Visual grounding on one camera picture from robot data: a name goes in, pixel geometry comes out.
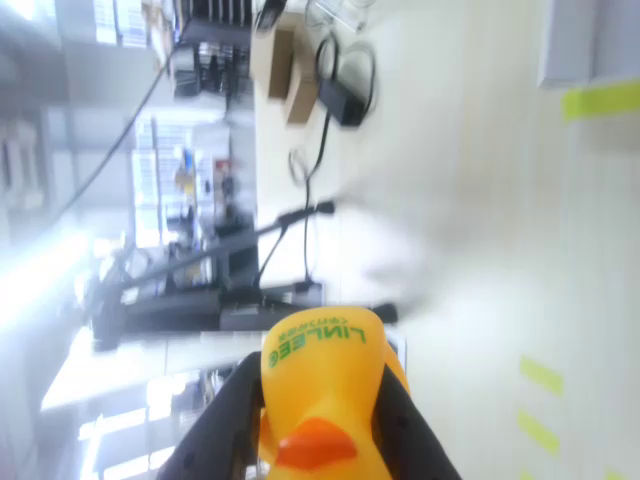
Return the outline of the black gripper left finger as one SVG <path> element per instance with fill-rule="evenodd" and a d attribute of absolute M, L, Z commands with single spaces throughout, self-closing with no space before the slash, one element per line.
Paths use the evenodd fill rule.
<path fill-rule="evenodd" d="M 245 357 L 168 460 L 160 479 L 244 479 L 257 464 L 263 408 L 261 353 Z"/>

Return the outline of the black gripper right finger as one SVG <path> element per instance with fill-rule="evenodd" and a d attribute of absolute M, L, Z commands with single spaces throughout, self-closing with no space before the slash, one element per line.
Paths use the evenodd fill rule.
<path fill-rule="evenodd" d="M 378 450 L 392 479 L 461 479 L 389 366 L 384 368 L 372 423 L 377 430 Z"/>

